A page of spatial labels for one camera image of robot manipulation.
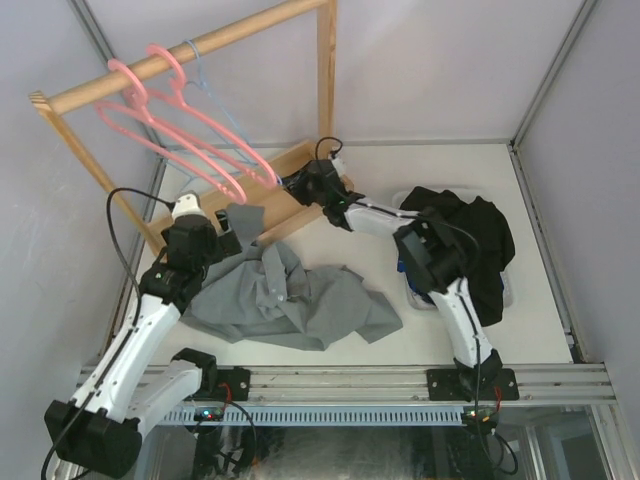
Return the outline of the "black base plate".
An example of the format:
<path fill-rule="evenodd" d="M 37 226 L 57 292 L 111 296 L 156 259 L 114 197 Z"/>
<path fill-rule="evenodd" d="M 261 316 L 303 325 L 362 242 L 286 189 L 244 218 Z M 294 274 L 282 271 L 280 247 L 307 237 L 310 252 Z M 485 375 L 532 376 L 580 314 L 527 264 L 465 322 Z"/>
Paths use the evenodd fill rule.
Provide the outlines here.
<path fill-rule="evenodd" d="M 428 369 L 426 380 L 429 399 L 432 401 L 467 401 L 476 398 L 477 375 L 463 373 L 456 368 Z M 500 369 L 493 379 L 480 380 L 480 399 L 507 401 L 520 399 L 515 372 L 512 369 Z"/>
<path fill-rule="evenodd" d="M 214 382 L 214 393 L 217 399 L 235 402 L 247 401 L 249 398 L 251 371 L 242 367 L 219 369 Z"/>

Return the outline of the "pink hanger of plaid shirt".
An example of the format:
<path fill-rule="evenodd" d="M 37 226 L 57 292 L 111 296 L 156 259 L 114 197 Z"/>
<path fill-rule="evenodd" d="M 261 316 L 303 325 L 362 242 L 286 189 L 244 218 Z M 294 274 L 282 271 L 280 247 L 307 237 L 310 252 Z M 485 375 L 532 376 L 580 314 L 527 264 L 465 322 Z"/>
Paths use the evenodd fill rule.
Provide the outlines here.
<path fill-rule="evenodd" d="M 237 135 L 186 101 L 184 90 L 187 85 L 190 84 L 190 81 L 187 79 L 187 75 L 181 64 L 168 49 L 159 44 L 151 43 L 147 46 L 146 53 L 150 56 L 155 55 L 166 60 L 173 70 L 173 75 L 168 80 L 171 92 L 164 93 L 163 91 L 150 90 L 149 94 L 206 125 L 207 128 L 215 133 L 227 146 L 230 146 L 236 155 L 232 156 L 227 154 L 201 138 L 170 124 L 170 129 L 178 134 L 184 146 L 189 144 L 195 147 L 199 153 L 207 151 L 208 154 L 205 155 L 205 159 L 210 163 L 211 168 L 216 170 L 221 177 L 224 177 L 230 185 L 237 187 L 241 193 L 244 193 L 244 191 L 233 176 L 235 172 L 250 177 L 266 188 L 274 188 L 281 184 L 279 175 L 273 170 L 270 164 L 254 150 L 244 137 Z"/>

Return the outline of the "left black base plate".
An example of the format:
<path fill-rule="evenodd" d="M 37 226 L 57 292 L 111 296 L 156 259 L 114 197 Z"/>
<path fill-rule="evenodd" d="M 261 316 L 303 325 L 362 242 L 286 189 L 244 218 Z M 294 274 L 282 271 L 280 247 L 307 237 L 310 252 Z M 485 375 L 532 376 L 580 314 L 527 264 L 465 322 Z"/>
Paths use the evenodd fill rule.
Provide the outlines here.
<path fill-rule="evenodd" d="M 219 369 L 214 382 L 214 393 L 217 399 L 235 402 L 247 401 L 249 398 L 251 371 L 242 367 Z"/>

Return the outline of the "grey shirt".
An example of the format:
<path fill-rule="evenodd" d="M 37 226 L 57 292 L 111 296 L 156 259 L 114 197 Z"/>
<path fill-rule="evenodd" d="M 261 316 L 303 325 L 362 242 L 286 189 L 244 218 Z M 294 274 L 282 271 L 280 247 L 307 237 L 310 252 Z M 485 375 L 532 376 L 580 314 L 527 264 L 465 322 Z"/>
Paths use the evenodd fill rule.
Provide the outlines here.
<path fill-rule="evenodd" d="M 285 243 L 258 244 L 263 208 L 230 204 L 227 214 L 242 250 L 209 268 L 183 324 L 230 343 L 302 351 L 324 351 L 351 333 L 373 343 L 402 328 L 385 295 L 348 267 L 306 269 Z"/>

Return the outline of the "wooden clothes rack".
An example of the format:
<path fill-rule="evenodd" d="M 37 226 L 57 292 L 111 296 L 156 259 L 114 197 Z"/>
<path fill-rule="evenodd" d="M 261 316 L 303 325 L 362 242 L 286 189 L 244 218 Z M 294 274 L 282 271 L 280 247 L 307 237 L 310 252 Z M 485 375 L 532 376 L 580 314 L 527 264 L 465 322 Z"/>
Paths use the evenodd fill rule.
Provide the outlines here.
<path fill-rule="evenodd" d="M 313 161 L 315 154 L 310 142 L 301 142 L 272 161 L 266 161 L 238 135 L 187 103 L 183 94 L 187 85 L 184 64 L 310 11 L 317 13 L 318 125 L 320 132 L 328 133 L 334 120 L 337 20 L 334 1 L 284 1 L 171 49 L 152 44 L 147 49 L 147 57 L 134 64 L 125 65 L 112 59 L 108 63 L 108 73 L 99 78 L 52 98 L 36 91 L 30 94 L 29 99 L 97 183 L 114 196 L 114 202 L 133 221 L 153 252 L 159 252 L 164 246 L 160 229 L 168 222 L 146 223 L 134 212 L 121 190 L 115 187 L 100 163 L 64 120 L 65 114 L 93 105 L 98 114 L 107 109 L 118 111 L 172 138 L 221 175 L 222 178 L 216 180 L 201 169 L 190 169 L 213 187 L 204 197 L 206 204 L 245 204 L 253 199 L 256 190 L 260 190 L 265 198 L 275 198 L 280 205 L 285 203 L 285 196 L 291 196 L 301 206 L 310 206 L 319 193 L 318 174 L 303 167 L 300 172 L 279 181 L 276 172 L 279 167 L 287 169 L 299 165 L 303 158 Z M 214 146 L 153 115 L 148 108 L 151 98 L 158 98 L 199 119 L 228 138 L 254 159 L 256 169 L 249 169 Z"/>

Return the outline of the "black shirt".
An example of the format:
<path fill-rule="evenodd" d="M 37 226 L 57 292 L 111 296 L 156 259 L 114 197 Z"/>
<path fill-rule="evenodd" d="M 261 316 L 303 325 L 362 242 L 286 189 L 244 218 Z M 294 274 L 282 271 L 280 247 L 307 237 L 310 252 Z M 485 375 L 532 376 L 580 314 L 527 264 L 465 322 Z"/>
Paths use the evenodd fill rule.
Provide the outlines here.
<path fill-rule="evenodd" d="M 451 190 L 437 192 L 416 186 L 400 204 L 406 211 L 433 209 L 456 227 L 454 235 L 475 262 L 468 275 L 471 300 L 483 327 L 503 319 L 501 273 L 516 255 L 515 242 L 504 214 L 480 196 L 467 202 Z"/>

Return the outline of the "white plastic basket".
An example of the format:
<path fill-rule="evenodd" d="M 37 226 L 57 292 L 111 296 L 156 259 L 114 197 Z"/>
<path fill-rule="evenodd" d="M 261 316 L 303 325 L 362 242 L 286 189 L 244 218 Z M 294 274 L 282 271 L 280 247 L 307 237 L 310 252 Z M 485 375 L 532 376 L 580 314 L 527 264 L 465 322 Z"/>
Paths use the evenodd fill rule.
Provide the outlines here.
<path fill-rule="evenodd" d="M 436 192 L 442 192 L 444 190 L 449 190 L 453 192 L 456 196 L 458 196 L 462 201 L 466 203 L 471 203 L 476 197 L 481 197 L 486 201 L 492 201 L 492 198 L 489 193 L 485 190 L 476 188 L 476 187 L 467 187 L 461 185 L 435 185 L 429 186 L 429 190 L 433 190 Z M 399 191 L 392 196 L 391 205 L 394 208 L 399 209 L 404 200 L 409 196 L 410 190 Z M 515 294 L 512 288 L 510 279 L 509 279 L 509 270 L 505 269 L 500 273 L 501 282 L 502 282 L 502 295 L 503 295 L 503 304 L 505 308 L 509 308 L 515 301 Z M 409 283 L 406 283 L 406 294 L 409 305 L 420 311 L 426 310 L 434 310 L 436 306 L 430 301 L 428 296 L 421 296 L 415 293 L 412 288 L 409 286 Z"/>

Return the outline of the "aluminium mounting rail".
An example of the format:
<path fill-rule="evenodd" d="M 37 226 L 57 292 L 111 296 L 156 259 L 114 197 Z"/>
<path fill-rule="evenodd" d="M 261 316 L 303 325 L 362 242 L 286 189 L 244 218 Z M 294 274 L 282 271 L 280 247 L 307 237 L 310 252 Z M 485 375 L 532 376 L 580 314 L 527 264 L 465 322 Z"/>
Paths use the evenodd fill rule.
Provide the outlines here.
<path fill-rule="evenodd" d="M 508 386 L 519 397 L 505 405 L 591 405 L 616 402 L 608 372 L 602 364 L 529 364 L 509 367 L 515 378 Z M 428 377 L 428 365 L 409 366 L 251 366 L 250 380 L 241 388 L 253 404 L 468 404 L 459 398 L 436 398 L 440 382 Z"/>

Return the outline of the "blue plaid shirt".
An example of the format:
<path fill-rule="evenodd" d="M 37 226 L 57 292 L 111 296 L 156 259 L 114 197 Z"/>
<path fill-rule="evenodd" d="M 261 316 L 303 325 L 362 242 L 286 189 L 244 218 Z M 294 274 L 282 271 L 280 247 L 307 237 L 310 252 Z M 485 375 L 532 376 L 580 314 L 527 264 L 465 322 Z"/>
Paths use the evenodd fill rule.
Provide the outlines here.
<path fill-rule="evenodd" d="M 429 307 L 429 303 L 425 302 L 422 295 L 415 289 L 407 275 L 405 264 L 401 259 L 397 260 L 397 272 L 400 273 L 404 279 L 405 291 L 409 304 L 415 309 L 426 310 Z"/>

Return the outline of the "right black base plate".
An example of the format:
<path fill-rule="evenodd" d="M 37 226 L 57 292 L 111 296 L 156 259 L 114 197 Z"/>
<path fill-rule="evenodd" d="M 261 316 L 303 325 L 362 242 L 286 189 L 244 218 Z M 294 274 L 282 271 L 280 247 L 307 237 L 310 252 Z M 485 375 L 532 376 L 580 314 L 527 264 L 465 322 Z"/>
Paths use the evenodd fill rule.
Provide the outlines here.
<path fill-rule="evenodd" d="M 426 380 L 429 399 L 432 401 L 467 401 L 476 398 L 477 375 L 463 373 L 456 368 L 428 369 Z M 493 379 L 480 380 L 480 399 L 507 401 L 520 399 L 515 372 L 512 369 L 500 369 Z"/>

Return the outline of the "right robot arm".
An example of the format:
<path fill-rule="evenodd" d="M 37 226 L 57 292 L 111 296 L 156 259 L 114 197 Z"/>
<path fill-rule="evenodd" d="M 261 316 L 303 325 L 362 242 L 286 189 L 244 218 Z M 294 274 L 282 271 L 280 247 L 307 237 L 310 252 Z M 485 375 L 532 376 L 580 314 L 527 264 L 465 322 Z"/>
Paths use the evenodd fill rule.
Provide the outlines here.
<path fill-rule="evenodd" d="M 350 191 L 330 160 L 312 160 L 282 179 L 301 205 L 316 204 L 338 228 L 391 237 L 407 284 L 428 296 L 445 319 L 461 391 L 480 399 L 502 369 L 471 299 L 469 275 L 480 257 L 477 240 L 428 209 L 403 211 Z"/>

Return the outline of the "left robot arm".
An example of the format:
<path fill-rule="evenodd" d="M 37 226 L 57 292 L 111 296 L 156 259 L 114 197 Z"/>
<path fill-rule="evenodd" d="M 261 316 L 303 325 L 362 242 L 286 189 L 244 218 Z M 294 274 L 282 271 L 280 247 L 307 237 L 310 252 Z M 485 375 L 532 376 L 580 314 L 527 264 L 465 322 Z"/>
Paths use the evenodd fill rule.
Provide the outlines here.
<path fill-rule="evenodd" d="M 197 207 L 174 210 L 156 261 L 143 274 L 138 303 L 94 372 L 67 402 L 54 400 L 44 421 L 52 440 L 45 459 L 114 479 L 136 463 L 145 437 L 181 401 L 206 400 L 220 388 L 214 356 L 183 348 L 160 378 L 136 388 L 151 357 L 201 289 L 213 264 L 240 253 L 226 211 L 211 223 Z"/>

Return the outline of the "light blue wire hanger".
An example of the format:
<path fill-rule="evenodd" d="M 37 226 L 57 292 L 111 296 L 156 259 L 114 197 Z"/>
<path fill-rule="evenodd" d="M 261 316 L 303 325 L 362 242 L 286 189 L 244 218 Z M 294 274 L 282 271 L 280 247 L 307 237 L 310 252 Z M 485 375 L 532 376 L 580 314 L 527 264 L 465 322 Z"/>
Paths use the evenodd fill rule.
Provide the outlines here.
<path fill-rule="evenodd" d="M 224 107 L 224 105 L 221 102 L 221 100 L 216 96 L 214 91 L 209 86 L 209 84 L 207 82 L 206 75 L 204 73 L 203 63 L 202 63 L 202 60 L 201 60 L 201 54 L 200 54 L 200 51 L 199 51 L 199 49 L 197 48 L 197 46 L 195 44 L 195 41 L 194 40 L 185 40 L 184 44 L 188 45 L 189 48 L 192 50 L 192 53 L 195 55 L 195 60 L 196 60 L 196 63 L 197 63 L 197 79 L 196 80 L 189 80 L 188 77 L 187 77 L 187 79 L 190 81 L 190 84 L 188 84 L 188 85 L 193 85 L 197 89 L 199 89 L 201 92 L 206 94 L 207 97 L 215 104 L 216 108 L 226 117 L 226 121 L 227 121 L 228 125 L 223 124 L 221 122 L 220 123 L 223 124 L 224 126 L 226 126 L 227 128 L 229 128 L 230 130 L 232 130 L 237 135 L 240 135 L 240 136 L 244 137 L 245 140 L 248 142 L 248 137 L 245 134 L 244 130 L 240 127 L 239 123 L 234 119 L 234 117 L 231 115 L 231 113 Z"/>

